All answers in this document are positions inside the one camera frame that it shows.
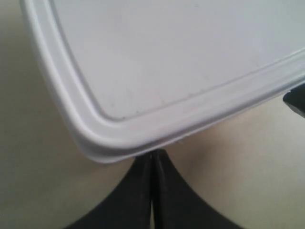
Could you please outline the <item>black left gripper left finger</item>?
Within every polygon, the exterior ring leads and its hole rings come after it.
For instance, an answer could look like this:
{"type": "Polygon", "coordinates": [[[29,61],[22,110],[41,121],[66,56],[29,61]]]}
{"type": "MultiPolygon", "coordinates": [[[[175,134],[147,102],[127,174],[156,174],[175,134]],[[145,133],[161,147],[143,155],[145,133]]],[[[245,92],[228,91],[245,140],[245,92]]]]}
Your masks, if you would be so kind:
{"type": "Polygon", "coordinates": [[[68,229],[148,229],[152,156],[137,157],[118,186],[68,229]]]}

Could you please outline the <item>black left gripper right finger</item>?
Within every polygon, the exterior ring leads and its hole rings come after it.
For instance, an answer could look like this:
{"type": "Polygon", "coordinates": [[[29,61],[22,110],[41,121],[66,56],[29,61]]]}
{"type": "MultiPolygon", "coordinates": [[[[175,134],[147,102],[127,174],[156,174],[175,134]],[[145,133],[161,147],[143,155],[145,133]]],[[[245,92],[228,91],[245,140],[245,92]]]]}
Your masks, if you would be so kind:
{"type": "Polygon", "coordinates": [[[156,229],[230,228],[230,221],[190,188],[165,150],[152,153],[152,202],[156,229]]]}

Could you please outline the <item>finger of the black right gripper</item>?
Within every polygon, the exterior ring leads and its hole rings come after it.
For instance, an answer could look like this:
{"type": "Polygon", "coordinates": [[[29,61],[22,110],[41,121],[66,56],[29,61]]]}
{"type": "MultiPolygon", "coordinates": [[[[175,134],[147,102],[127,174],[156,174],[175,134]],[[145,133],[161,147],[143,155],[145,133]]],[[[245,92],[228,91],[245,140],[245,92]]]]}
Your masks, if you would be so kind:
{"type": "Polygon", "coordinates": [[[283,96],[283,102],[296,114],[305,118],[305,84],[290,90],[283,96]]]}

